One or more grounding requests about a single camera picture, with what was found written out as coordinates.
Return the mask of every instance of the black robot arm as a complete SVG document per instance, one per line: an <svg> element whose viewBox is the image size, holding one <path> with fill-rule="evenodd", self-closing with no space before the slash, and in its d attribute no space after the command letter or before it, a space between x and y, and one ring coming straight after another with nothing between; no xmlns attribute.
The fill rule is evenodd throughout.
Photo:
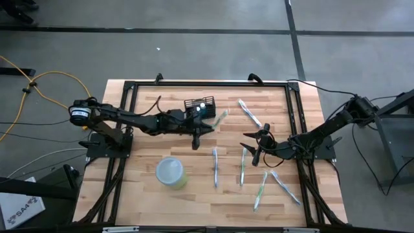
<svg viewBox="0 0 414 233"><path fill-rule="evenodd" d="M123 146L125 135L120 129L108 126L104 121L126 124L139 128L142 132L151 136L161 133L174 133L179 135L192 135L192 148L200 146L199 137L214 131L211 126L202 123L200 109L193 107L187 113L181 109L172 109L160 112L156 115L135 114L123 109L113 107L110 104L101 104L95 98L75 100L69 107L71 122L76 126L87 126L89 129L105 137L105 142L110 146Z"/></svg>
<svg viewBox="0 0 414 233"><path fill-rule="evenodd" d="M253 155L254 166L257 166L261 153L277 156L281 159L311 159L311 154L320 146L323 140L348 124L359 124L371 118L378 108L366 97L355 96L344 104L336 116L327 119L325 123L307 133L293 135L285 142L276 142L270 133L270 125L265 124L257 133L245 133L245 136L257 140L258 147L241 143Z"/></svg>

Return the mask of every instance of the metal stand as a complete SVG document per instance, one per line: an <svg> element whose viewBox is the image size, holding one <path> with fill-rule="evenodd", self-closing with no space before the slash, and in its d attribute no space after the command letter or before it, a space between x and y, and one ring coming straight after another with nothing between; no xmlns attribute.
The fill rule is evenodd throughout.
<svg viewBox="0 0 414 233"><path fill-rule="evenodd" d="M18 228L49 227L69 223L78 198L79 188L76 184L78 174L69 165L63 165L36 183L0 177L0 192L43 198L46 210Z"/></svg>
<svg viewBox="0 0 414 233"><path fill-rule="evenodd" d="M414 155L414 144L412 135L414 133L414 115L393 114L403 107L410 107L414 102L414 90L404 93L391 103L385 105L376 112L373 119L380 134L382 144L393 166L394 175L406 163L404 158L412 158ZM410 175L408 169L401 169L393 185L414 183L414 176ZM381 182L382 186L389 186L391 180Z"/></svg>

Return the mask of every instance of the label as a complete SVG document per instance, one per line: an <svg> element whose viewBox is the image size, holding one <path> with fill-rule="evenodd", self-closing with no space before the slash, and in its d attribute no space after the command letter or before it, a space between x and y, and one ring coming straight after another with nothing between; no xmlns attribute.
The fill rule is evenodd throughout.
<svg viewBox="0 0 414 233"><path fill-rule="evenodd" d="M70 109L70 111L71 112L74 112L74 111L84 111L84 112L86 112L86 113L91 113L92 112L92 110L90 110L89 108L87 108L87 107L72 107L71 109Z"/></svg>
<svg viewBox="0 0 414 233"><path fill-rule="evenodd" d="M84 111L73 111L72 112L72 116L84 116L84 117L88 117L89 113L86 113Z"/></svg>

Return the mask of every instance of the cable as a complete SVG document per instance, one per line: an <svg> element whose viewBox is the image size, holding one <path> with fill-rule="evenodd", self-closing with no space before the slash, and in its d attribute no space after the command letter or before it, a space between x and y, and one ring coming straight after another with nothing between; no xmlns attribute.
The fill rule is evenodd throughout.
<svg viewBox="0 0 414 233"><path fill-rule="evenodd" d="M343 106L347 105L349 103L349 101L346 101L345 103L341 104L341 106L339 106L338 108L335 109L335 111L333 111L328 118L326 118L325 122L327 122L329 119L331 119L331 117Z"/></svg>
<svg viewBox="0 0 414 233"><path fill-rule="evenodd" d="M21 137L21 138L25 138L25 139L45 140L45 141L48 141L48 142L60 142L60 143L79 142L80 140L86 139L88 137L88 136L86 136L86 137L83 137L81 139L76 139L76 140L72 140L72 141L60 141L60 140L53 140L53 139L41 139L41 138L37 138L37 137L22 136L22 135L17 135L17 134L14 134L14 133L7 133L7 132L1 132L1 131L0 131L0 133L4 133L5 135Z"/></svg>
<svg viewBox="0 0 414 233"><path fill-rule="evenodd" d="M257 135L259 135L259 132L260 132L260 131L264 131L264 132L266 132L267 134L269 134L269 135L270 135L270 138L271 138L271 139L272 139L272 141L273 141L273 145L274 145L274 143L276 142L276 140L274 139L273 134L272 134L269 130L260 129L260 130L257 132ZM258 146L259 146L262 150L268 150L268 151L279 151L279 150L285 150L285 149L292 148L292 146L287 146L287 147L285 147L285 148L274 148L274 149L269 149L269 148L266 148L266 147L264 147L264 146L260 145L260 143L259 143L259 138L258 138L258 137L256 137L256 143L257 143L257 145L258 145Z"/></svg>
<svg viewBox="0 0 414 233"><path fill-rule="evenodd" d="M315 151L312 152L312 158L309 159L309 163L306 163L306 160L303 160L304 165L309 166L312 165L315 161Z"/></svg>
<svg viewBox="0 0 414 233"><path fill-rule="evenodd" d="M307 151L303 146L301 146L301 145L299 145L299 144L295 144L295 146L297 146L297 147L299 147L299 148L301 148L306 154L308 154L308 156L310 157L310 158L312 158L313 160L314 160L314 153L313 153L313 156L309 153L309 151Z"/></svg>
<svg viewBox="0 0 414 233"><path fill-rule="evenodd" d="M282 161L280 161L278 164L276 164L275 166L270 166L269 164L267 164L267 162L266 162L266 155L267 155L267 153L265 153L265 155L263 156L263 162L265 162L265 164L266 164L266 166L268 166L269 168L276 168L276 167L278 167L279 165L281 165L281 164L283 164L283 162L285 162L285 160L284 159L282 159Z"/></svg>
<svg viewBox="0 0 414 233"><path fill-rule="evenodd" d="M378 131L378 129L375 129L374 127L370 126L369 124L367 126L368 126L368 128L370 128L372 130Z"/></svg>
<svg viewBox="0 0 414 233"><path fill-rule="evenodd" d="M23 124L23 125L28 125L28 126L53 126L53 125L57 125L57 124L62 124L65 122L68 122L69 120L63 120L61 122L56 122L56 123L46 123L46 124L35 124L35 123L15 123L15 122L0 122L0 124Z"/></svg>
<svg viewBox="0 0 414 233"><path fill-rule="evenodd" d="M3 60L5 60L7 63L9 63L14 68L16 68L29 81L29 83L34 82L35 80L37 80L38 78L40 78L40 77L42 77L42 76L44 76L46 74L64 74L64 75L66 75L68 77L74 78L78 83L80 83L82 85L82 87L86 90L86 93L88 94L88 96L91 97L91 94L89 93L89 91L86 88L86 86L82 83L82 81L79 78L77 78L77 77L75 77L75 76L73 76L71 74L67 74L65 72L60 72L60 71L49 71L49 72L45 72L43 74L39 74L36 77L34 77L33 79L30 79L17 65L15 65L14 63L12 63L11 61L9 61L8 59L6 59L3 56L0 56L0 58L3 59ZM45 96L42 92L40 92L40 90L36 86L33 86L33 88L39 93L39 95L42 98L44 98L44 99L46 99L48 101L51 101L51 102L53 102L55 104L58 104L59 106L62 106L64 108L67 108L65 105L59 103L58 101L53 100L53 99ZM23 96L22 96L21 102L20 102L19 111L17 112L17 115L16 115L16 117L14 119L14 123L6 130L6 133L3 136L0 137L0 142L6 137L7 133L10 132L10 130L12 130L12 128L15 126L16 122L19 120L20 115L21 115L21 111L23 109L23 104L25 103L26 96L27 96L27 93L23 93Z"/></svg>
<svg viewBox="0 0 414 233"><path fill-rule="evenodd" d="M14 171L14 172L12 172L10 175L8 175L8 176L7 176L7 178L11 177L13 174L15 174L16 172L18 172L18 171L22 170L23 168L25 168L25 167L27 167L27 166L31 165L32 163L34 163L34 162L38 161L39 159L42 159L42 158L47 157L47 156L49 156L49 155L54 155L54 154L56 154L56 153L61 153L61 152L66 152L66 151L74 151L74 150L87 150L87 148L72 148L72 149L64 149L64 150L53 151L53 152L48 153L48 154L46 154L46 155L42 155L42 156L40 156L39 158L37 158L37 159L33 160L32 162L29 162L29 163L27 163L26 165L21 166L21 167L20 167L20 168L18 168L16 171Z"/></svg>
<svg viewBox="0 0 414 233"><path fill-rule="evenodd" d="M385 99L385 98L395 98L395 97L398 97L398 96L384 96L384 97L378 97L378 98L374 98L374 99L372 99L372 100L370 100L370 101L372 102L372 101L374 101L374 100L381 100L381 99ZM370 126L369 124L368 124L367 126L368 126L368 128L370 128L370 129L372 129L372 130L378 131L378 129L376 129L376 128L374 128L374 127Z"/></svg>
<svg viewBox="0 0 414 233"><path fill-rule="evenodd" d="M184 120L181 120L181 119L178 119L177 117L175 117L175 116L173 116L173 115L170 115L170 114L167 114L166 112L164 112L163 110L161 110L160 109L160 106L159 106L159 102L160 102L160 99L161 99L161 96L159 96L158 97L158 99L157 99L157 101L155 102L155 104L156 104L156 106L157 106L157 109L158 109L158 111L160 112L160 113L162 113L163 115L166 115L167 117L171 117L171 118L174 118L175 120L178 120L179 122L184 122L184 121L186 121L186 120L190 120L190 119L193 119L194 117L196 117L196 116L194 116L194 115L190 115L188 118L186 118L186 119L184 119Z"/></svg>
<svg viewBox="0 0 414 233"><path fill-rule="evenodd" d="M347 92L347 91L332 91L332 90L328 90L328 89L325 89L325 88L322 88L322 87L318 87L318 86L316 86L316 85L313 85L313 84L310 84L310 83L304 82L304 81L302 81L302 80L297 80L297 79L289 79L289 80L286 80L286 81L287 81L288 83L289 83L289 81L297 81L297 82L301 82L301 83L304 83L304 84L306 84L306 85L313 86L313 87L316 87L316 88L318 88L318 89L321 89L322 91L327 91L327 92L330 92L330 93L351 94L351 95L353 95L353 96L356 96L356 95L357 95L357 94L350 93L350 92Z"/></svg>
<svg viewBox="0 0 414 233"><path fill-rule="evenodd" d="M140 113L140 114L137 114L137 115L142 116L142 115L145 115L145 114L149 113L158 104L160 99L161 99L161 96L158 96L157 100L155 100L155 103L145 113Z"/></svg>
<svg viewBox="0 0 414 233"><path fill-rule="evenodd" d="M326 161L327 161L329 164L331 164L331 165L332 165L332 167L335 169L335 171L336 171L336 176L338 177L338 182L339 182L339 185L341 185L341 179L340 179L340 177L339 177L339 171L338 171L338 169L336 168L335 164L334 164L333 162L331 162L329 159L326 159Z"/></svg>
<svg viewBox="0 0 414 233"><path fill-rule="evenodd" d="M401 168L398 170L398 172L394 175L394 178L391 180L391 183L389 184L389 187L388 187L387 193L385 193L384 188L382 187L382 185L380 184L380 181L379 181L379 180L378 180L378 178L376 177L375 172L373 171L373 169L371 168L371 166L368 164L368 162L367 162L367 160L365 159L365 157L362 155L362 152L360 151L360 148L358 147L358 144L356 143L356 140L355 140L355 135L354 135L354 127L355 127L355 124L354 124L354 125L352 125L352 139L354 140L354 144L355 144L356 150L357 150L357 151L358 151L358 153L361 155L362 159L363 159L363 160L364 160L364 162L367 164L367 166L368 166L369 170L370 170L370 171L371 171L371 173L373 174L373 176L374 176L374 178L375 178L375 181L376 181L376 184L378 185L378 187L380 187L382 194L384 194L385 196L387 196L387 195L389 194L389 191L390 191L391 187L393 186L393 183L394 183L395 179L398 177L399 173L402 171L402 169L403 169L403 168L404 168L407 164L409 164L412 160L414 160L414 157L413 157L413 158L411 158L409 161L407 161L404 165L402 165L402 166L401 166Z"/></svg>
<svg viewBox="0 0 414 233"><path fill-rule="evenodd" d="M372 99L372 100L369 100L369 101L374 101L374 100L381 100L381 99L383 99L383 98L396 98L396 97L398 97L398 96L384 96L384 97L378 97L378 98L374 98L374 99Z"/></svg>
<svg viewBox="0 0 414 233"><path fill-rule="evenodd" d="M69 161L69 160L72 160L72 159L76 159L76 158L81 157L81 156L83 156L83 155L86 155L86 153L83 153L83 154L81 154L81 155L77 155L77 156L72 157L72 158L70 158L70 159L65 159L65 160L63 160L63 161L60 161L60 162L54 163L54 164L52 164L52 165L48 165L48 166L45 166L45 167L42 167L42 168L39 168L39 169L36 169L36 170L30 171L30 172L25 172L23 175L20 175L20 176L18 176L18 177L14 177L14 178L11 178L11 179L18 179L18 178L20 178L20 177L24 177L24 176L26 176L26 175L28 175L28 174L35 173L35 172L38 172L38 171L40 171L40 170L44 170L44 169L46 169L46 168L50 168L51 166L58 165L59 163L63 163L63 162L66 162L66 161Z"/></svg>

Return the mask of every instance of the black clip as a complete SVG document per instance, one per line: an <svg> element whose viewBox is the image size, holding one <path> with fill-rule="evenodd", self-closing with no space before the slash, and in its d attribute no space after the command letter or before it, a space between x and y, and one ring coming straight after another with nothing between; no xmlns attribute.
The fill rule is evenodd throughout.
<svg viewBox="0 0 414 233"><path fill-rule="evenodd" d="M30 90L30 88L31 87L35 87L35 86L37 86L38 84L36 83L36 82L30 82L29 84L28 84L28 88L23 88L22 89L22 91L24 92L24 93L27 93L27 94L30 94L32 91Z"/></svg>
<svg viewBox="0 0 414 233"><path fill-rule="evenodd" d="M263 81L259 78L259 76L255 75L254 73L251 73L248 75L247 81L253 80L255 80L260 85L264 85Z"/></svg>
<svg viewBox="0 0 414 233"><path fill-rule="evenodd" d="M162 76L161 73L157 74L157 77L155 78L155 85L158 85L158 83L160 82L160 80L163 80L164 77Z"/></svg>
<svg viewBox="0 0 414 233"><path fill-rule="evenodd" d="M299 90L299 83L298 82L287 82L287 85L292 89L292 90L294 90L295 92L298 92L298 91L300 91Z"/></svg>
<svg viewBox="0 0 414 233"><path fill-rule="evenodd" d="M135 81L125 81L124 82L124 91L130 90L135 85Z"/></svg>

